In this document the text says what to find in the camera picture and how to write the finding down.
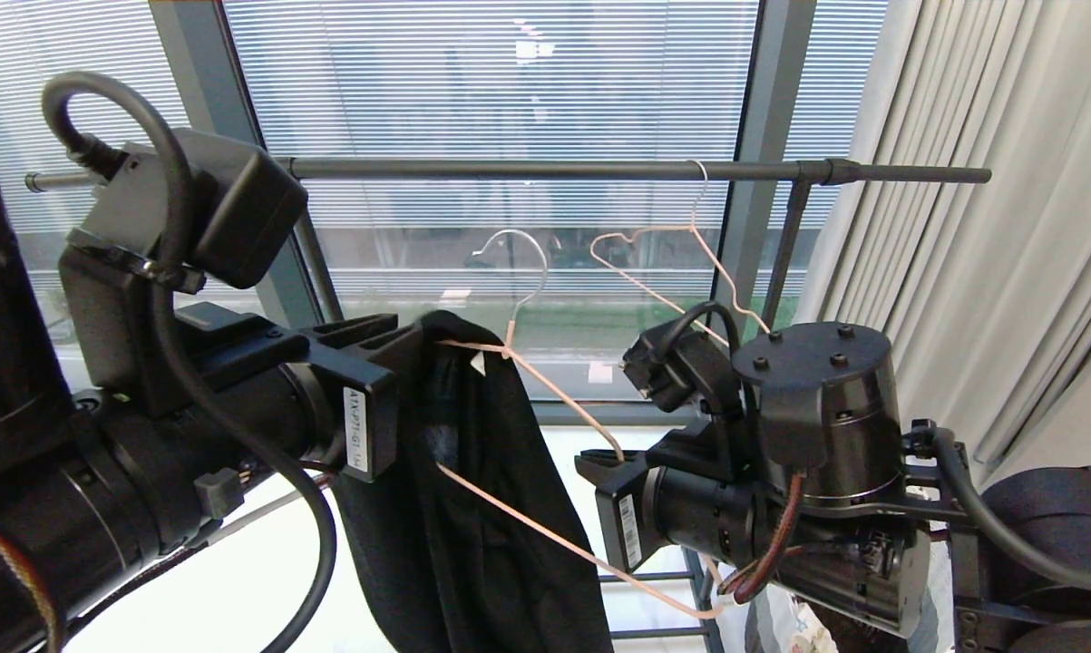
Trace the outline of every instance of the hanger bar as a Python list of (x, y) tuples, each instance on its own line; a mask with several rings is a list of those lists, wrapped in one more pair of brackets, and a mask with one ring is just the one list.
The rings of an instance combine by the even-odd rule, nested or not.
[[(409, 158), (279, 157), (297, 179), (589, 179), (590, 181), (702, 181), (693, 161), (479, 160)], [(806, 181), (831, 186), (853, 181), (984, 183), (992, 170), (981, 167), (860, 165), (847, 159), (784, 162), (703, 161), (711, 181)], [(84, 173), (25, 176), (35, 193), (93, 183)]]

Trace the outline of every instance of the hanger hook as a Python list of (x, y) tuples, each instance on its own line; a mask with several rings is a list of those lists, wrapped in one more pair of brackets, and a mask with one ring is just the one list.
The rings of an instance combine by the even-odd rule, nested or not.
[(488, 247), (490, 247), (493, 240), (497, 240), (500, 235), (505, 235), (505, 234), (516, 234), (520, 235), (521, 239), (528, 240), (529, 243), (532, 243), (533, 249), (537, 250), (537, 256), (541, 257), (541, 278), (540, 281), (537, 282), (537, 289), (535, 289), (532, 293), (527, 294), (527, 297), (517, 302), (516, 305), (513, 306), (513, 314), (508, 316), (509, 322), (516, 322), (517, 313), (520, 311), (520, 306), (527, 305), (527, 303), (532, 301), (533, 298), (537, 298), (537, 294), (541, 294), (541, 290), (546, 289), (546, 280), (549, 280), (549, 257), (546, 257), (546, 250), (541, 249), (541, 244), (538, 243), (537, 239), (533, 239), (532, 235), (529, 235), (527, 234), (527, 232), (524, 232), (519, 229), (501, 229), (495, 234), (488, 237), (488, 241), (487, 243), (484, 243), (484, 246), (482, 246), (479, 250), (476, 250), (473, 253), (471, 253), (471, 255), (472, 256), (483, 255), (484, 251), (487, 251)]

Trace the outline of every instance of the barcode sticker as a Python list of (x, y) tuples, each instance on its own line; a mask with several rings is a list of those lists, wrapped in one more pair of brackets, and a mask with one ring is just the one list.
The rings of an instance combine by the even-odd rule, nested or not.
[(358, 389), (343, 389), (343, 427), (347, 435), (347, 464), (367, 474), (368, 401)]
[(621, 497), (619, 508), (621, 508), (621, 534), (625, 539), (625, 561), (633, 568), (637, 563), (642, 563), (642, 541), (637, 539), (637, 516), (633, 512), (633, 495)]

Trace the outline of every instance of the black garment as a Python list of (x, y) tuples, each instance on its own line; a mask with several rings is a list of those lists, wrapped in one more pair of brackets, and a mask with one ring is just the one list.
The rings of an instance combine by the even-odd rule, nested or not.
[(336, 493), (363, 595), (408, 652), (612, 651), (596, 568), (458, 486), (434, 462), (589, 546), (512, 360), (443, 339), (500, 343), (437, 311), (400, 399), (396, 463)]

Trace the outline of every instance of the white curtain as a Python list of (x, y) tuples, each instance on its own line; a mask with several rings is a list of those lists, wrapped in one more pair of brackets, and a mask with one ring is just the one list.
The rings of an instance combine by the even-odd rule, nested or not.
[(984, 477), (1091, 348), (1091, 0), (894, 2), (851, 157), (993, 170), (847, 186), (795, 317), (885, 330)]

